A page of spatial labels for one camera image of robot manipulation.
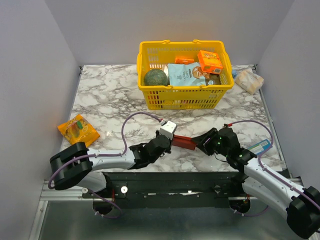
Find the red paper box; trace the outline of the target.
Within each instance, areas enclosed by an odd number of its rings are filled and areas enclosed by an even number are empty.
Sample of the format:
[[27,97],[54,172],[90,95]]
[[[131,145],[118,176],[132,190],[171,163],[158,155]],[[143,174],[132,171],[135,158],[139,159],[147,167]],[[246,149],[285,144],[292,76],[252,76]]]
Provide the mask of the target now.
[[188,149],[194,151],[197,144],[192,140],[191,137],[174,135],[172,145],[175,147]]

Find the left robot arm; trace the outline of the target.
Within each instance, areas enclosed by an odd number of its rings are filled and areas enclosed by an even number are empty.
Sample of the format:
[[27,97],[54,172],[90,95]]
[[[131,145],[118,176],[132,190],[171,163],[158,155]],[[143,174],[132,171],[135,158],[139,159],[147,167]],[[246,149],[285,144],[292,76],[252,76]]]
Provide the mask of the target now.
[[48,188],[61,191],[79,185],[93,190],[101,198],[107,197],[111,185],[106,178],[97,176],[97,182],[93,183],[94,177],[89,173],[107,169],[145,168],[165,153],[171,153],[173,137],[173,132],[158,130],[155,138],[148,143],[130,146],[126,153],[102,153],[87,148],[84,142],[77,142],[50,158],[52,175]]

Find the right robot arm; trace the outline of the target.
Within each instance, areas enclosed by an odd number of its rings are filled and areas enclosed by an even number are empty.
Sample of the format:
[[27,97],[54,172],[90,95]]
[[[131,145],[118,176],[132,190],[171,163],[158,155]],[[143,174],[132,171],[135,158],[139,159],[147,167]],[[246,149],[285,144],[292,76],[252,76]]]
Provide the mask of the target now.
[[241,147],[237,135],[226,126],[212,128],[192,139],[206,155],[220,154],[242,177],[230,183],[230,191],[256,197],[277,211],[290,229],[303,239],[310,238],[320,229],[320,192],[305,188],[285,178],[261,161],[250,150]]

